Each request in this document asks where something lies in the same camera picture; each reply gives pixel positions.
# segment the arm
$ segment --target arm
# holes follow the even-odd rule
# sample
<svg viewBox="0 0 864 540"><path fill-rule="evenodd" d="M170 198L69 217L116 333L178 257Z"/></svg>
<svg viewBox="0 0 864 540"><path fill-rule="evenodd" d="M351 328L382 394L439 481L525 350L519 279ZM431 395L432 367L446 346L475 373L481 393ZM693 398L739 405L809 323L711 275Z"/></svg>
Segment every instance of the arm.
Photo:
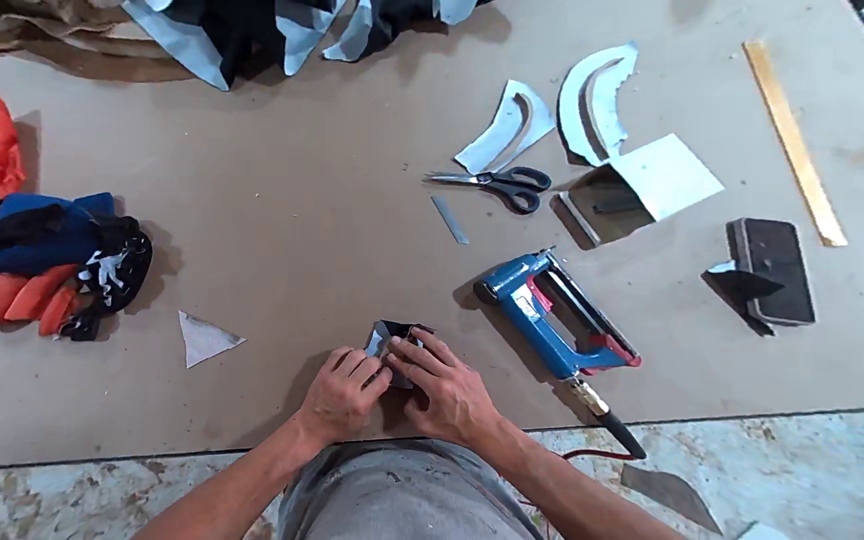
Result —
<svg viewBox="0 0 864 540"><path fill-rule="evenodd" d="M282 427L155 516L132 540L240 540L303 465L366 427L391 380L389 368L364 350L332 351L302 407Z"/></svg>
<svg viewBox="0 0 864 540"><path fill-rule="evenodd" d="M437 337L413 328L425 348L399 340L388 362L428 396L405 413L425 436L469 448L529 498L565 538L681 540L648 512L588 477L498 413L482 377ZM403 362L409 359L412 363Z"/></svg>

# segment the brown table surface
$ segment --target brown table surface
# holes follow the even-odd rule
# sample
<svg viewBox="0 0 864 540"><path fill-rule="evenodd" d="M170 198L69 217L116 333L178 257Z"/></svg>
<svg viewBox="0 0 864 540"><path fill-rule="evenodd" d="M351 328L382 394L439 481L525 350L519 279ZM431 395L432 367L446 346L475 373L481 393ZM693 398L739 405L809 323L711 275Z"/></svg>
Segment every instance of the brown table surface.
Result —
<svg viewBox="0 0 864 540"><path fill-rule="evenodd" d="M844 249L819 243L742 55L750 38L771 46ZM450 158L507 79L552 106L572 65L629 40L641 57L619 98L625 150L676 133L725 191L580 251L547 204L520 217L486 193L420 182L458 170ZM270 70L223 93L0 55L30 186L111 191L156 248L102 341L0 331L0 464L250 447L300 405L324 354L364 345L379 318L438 329L522 428L582 424L501 315L465 300L485 271L551 244L642 354L638 369L595 376L625 420L864 408L864 29L844 0L497 0L448 35L407 31L359 63L312 57L282 79ZM557 187L588 171L554 133L515 163ZM818 324L758 337L702 282L741 216L798 224ZM177 310L247 341L186 370ZM363 433L410 435L391 413Z"/></svg>

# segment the hand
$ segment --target hand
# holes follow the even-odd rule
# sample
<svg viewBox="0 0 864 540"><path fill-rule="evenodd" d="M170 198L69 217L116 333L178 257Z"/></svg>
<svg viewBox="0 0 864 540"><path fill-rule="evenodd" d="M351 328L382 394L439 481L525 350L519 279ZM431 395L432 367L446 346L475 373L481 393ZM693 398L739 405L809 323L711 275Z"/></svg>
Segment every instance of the hand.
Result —
<svg viewBox="0 0 864 540"><path fill-rule="evenodd" d="M365 350L332 350L294 419L321 448L352 438L369 424L369 413L391 380L392 370Z"/></svg>
<svg viewBox="0 0 864 540"><path fill-rule="evenodd" d="M392 367L428 396L427 408L415 397L409 399L405 415L422 435L475 450L504 421L482 383L482 376L457 358L438 337L416 326L412 328L412 336L425 347L393 337L386 356Z"/></svg>

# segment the ruler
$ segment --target ruler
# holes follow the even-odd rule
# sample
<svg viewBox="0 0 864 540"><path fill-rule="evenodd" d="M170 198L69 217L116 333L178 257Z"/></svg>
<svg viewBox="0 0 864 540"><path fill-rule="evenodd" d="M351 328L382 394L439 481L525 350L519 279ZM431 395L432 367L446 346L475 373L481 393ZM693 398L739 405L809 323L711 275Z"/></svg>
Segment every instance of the ruler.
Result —
<svg viewBox="0 0 864 540"><path fill-rule="evenodd" d="M792 172L798 182L798 189L801 190L801 194L805 198L805 204L812 215L812 221L815 222L815 227L819 230L822 244L833 248L848 245L849 240L846 240L845 232L842 231L839 220L835 217L833 205L829 202L826 190L822 188L822 180L819 179L819 173L812 163L806 142L802 139L799 124L795 121L795 116L792 115L792 108L786 99L786 92L783 91L779 80L776 78L765 43L758 39L752 39L742 43L742 48L745 49L745 55L749 58L751 72L758 82L758 89L762 92L765 106L772 116L772 123L778 132L782 148L785 149L789 165L792 166Z"/></svg>

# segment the gray shorts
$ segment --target gray shorts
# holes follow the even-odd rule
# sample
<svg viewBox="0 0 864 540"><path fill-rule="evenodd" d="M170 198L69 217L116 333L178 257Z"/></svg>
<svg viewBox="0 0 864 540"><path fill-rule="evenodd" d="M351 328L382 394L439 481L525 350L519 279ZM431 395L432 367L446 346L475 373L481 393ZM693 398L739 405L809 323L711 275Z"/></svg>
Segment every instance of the gray shorts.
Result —
<svg viewBox="0 0 864 540"><path fill-rule="evenodd" d="M301 469L279 507L282 540L542 540L496 471L444 441L346 443Z"/></svg>

